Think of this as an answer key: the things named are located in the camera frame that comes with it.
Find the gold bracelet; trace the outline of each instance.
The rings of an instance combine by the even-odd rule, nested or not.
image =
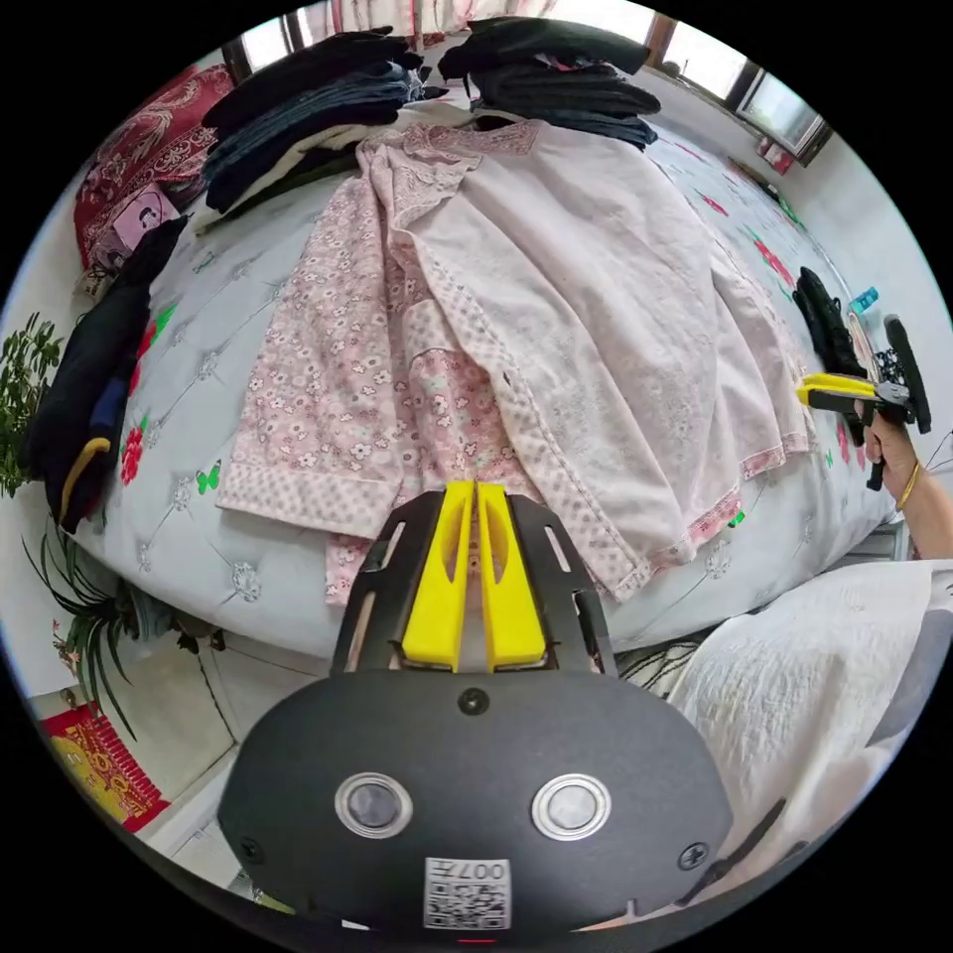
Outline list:
[[[913,485],[916,483],[916,475],[920,472],[920,461],[916,462],[916,466],[913,468],[913,473],[910,474],[910,479],[906,483],[906,488],[903,493],[900,495],[900,499],[897,501],[896,508],[898,510],[903,509],[906,501],[908,500],[910,494],[913,491]]]

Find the bed sheet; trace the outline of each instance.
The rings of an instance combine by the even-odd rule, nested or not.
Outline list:
[[[714,225],[820,369],[790,289],[815,270],[838,279],[810,237],[727,162],[667,129],[647,154]],[[344,176],[264,203],[206,235],[187,227],[153,287],[160,332],[142,359],[124,443],[101,512],[77,540],[137,586],[234,632],[328,657],[342,610],[325,601],[326,534],[215,506],[249,373],[271,312]],[[613,646],[675,638],[763,605],[832,564],[888,515],[833,414],[815,414],[819,450],[743,487],[745,518],[689,565],[659,574],[624,605],[606,602]]]

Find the wall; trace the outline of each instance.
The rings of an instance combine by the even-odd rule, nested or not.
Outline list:
[[[744,162],[776,185],[783,181],[754,150],[760,133],[734,114],[656,69],[643,67],[633,82],[657,96],[662,104],[661,112],[648,117],[649,125],[672,125],[676,131],[684,129],[691,132],[699,145]]]
[[[953,428],[953,325],[920,246],[884,187],[836,134],[806,169],[792,166],[781,190],[855,294],[874,285],[881,316],[902,319],[933,416],[930,434],[910,431],[926,461]],[[947,439],[936,460],[951,455]],[[953,471],[942,478],[953,492]]]

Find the sticker label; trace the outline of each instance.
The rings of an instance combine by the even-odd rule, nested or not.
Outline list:
[[[509,861],[428,857],[424,926],[437,930],[509,929]]]

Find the folded clothes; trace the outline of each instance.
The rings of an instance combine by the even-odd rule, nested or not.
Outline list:
[[[603,60],[633,73],[648,59],[648,47],[608,30],[543,17],[494,17],[471,20],[472,35],[447,50],[437,69],[444,79],[524,63],[548,54],[562,64],[577,59]]]
[[[363,115],[365,118],[370,117],[370,113],[364,113]],[[442,102],[439,99],[427,99],[406,103],[400,108],[399,112],[393,112],[391,117],[387,118],[387,121],[368,125],[360,122],[343,123],[319,130],[295,142],[274,166],[264,172],[260,178],[254,180],[254,182],[247,187],[245,192],[239,196],[238,199],[234,200],[229,206],[229,209],[213,206],[208,199],[208,195],[206,195],[205,208],[199,211],[198,217],[196,218],[196,234],[200,234],[214,225],[227,210],[230,213],[231,209],[234,208],[235,213],[240,214],[238,211],[239,206],[243,206],[243,210],[252,207],[253,204],[246,204],[249,199],[288,176],[298,163],[301,162],[305,154],[314,149],[322,148],[341,151],[348,146],[360,142],[367,136],[373,135],[375,132],[386,129],[406,129],[415,123],[450,126],[453,128],[465,126],[471,119],[471,114],[466,109],[461,109],[459,106],[455,106],[449,102]]]
[[[326,179],[328,176],[334,176],[341,172],[349,172],[357,168],[357,157],[353,152],[346,152],[337,159],[333,159],[324,165],[316,168],[304,169],[302,171],[292,170],[287,176],[271,183],[260,192],[254,193],[249,199],[243,198],[242,201],[230,208],[221,218],[206,220],[203,231],[217,225],[221,221],[231,220],[251,211],[256,205],[274,199],[276,196],[282,196],[292,189],[298,189],[308,182],[316,182],[318,179]]]
[[[304,152],[291,168],[284,173],[289,175],[295,173],[300,162],[307,158],[309,165],[307,169],[313,169],[316,166],[324,165],[341,157],[341,151],[334,149],[323,149],[316,146],[314,149]],[[245,168],[245,163],[238,163],[232,169],[226,169],[221,175],[216,176],[208,185],[208,192],[205,194],[205,204],[209,208],[214,208],[222,213],[227,212],[233,205],[237,204],[242,198],[248,187],[257,182],[263,175],[269,171],[269,167],[253,172]]]
[[[204,176],[214,178],[221,169],[311,116],[347,106],[383,102],[400,104],[415,98],[419,91],[419,80],[397,64],[377,64],[348,73],[321,89],[299,93],[253,119],[233,135],[219,140],[218,147],[208,154],[205,161]],[[342,119],[336,117],[328,125],[340,122]]]
[[[650,116],[661,103],[609,65],[559,72],[538,62],[512,64],[474,73],[487,106],[519,115],[527,110],[580,109],[613,116]]]
[[[340,138],[334,145],[326,143],[324,138],[333,138],[333,135],[324,136],[328,130],[353,126],[368,129],[388,125],[397,118],[399,107],[400,102],[393,99],[367,105],[339,106],[308,116],[261,143],[236,162],[225,164],[211,175],[206,172],[208,193],[205,203],[210,208],[226,211],[245,190],[283,162],[298,144],[304,143],[304,148],[299,148],[291,161],[285,162],[284,168],[279,171],[276,178],[285,175],[309,149],[319,146],[325,149],[339,149],[346,145],[346,142]]]
[[[387,37],[389,27],[366,33],[338,33],[305,50],[260,69],[205,114],[203,125],[221,138],[309,89],[318,89],[356,69],[384,61],[415,69],[423,60],[410,53],[407,41]]]
[[[638,116],[608,116],[585,109],[537,109],[527,113],[526,118],[542,119],[564,129],[578,129],[597,136],[621,139],[637,149],[650,146],[658,138],[658,133]]]

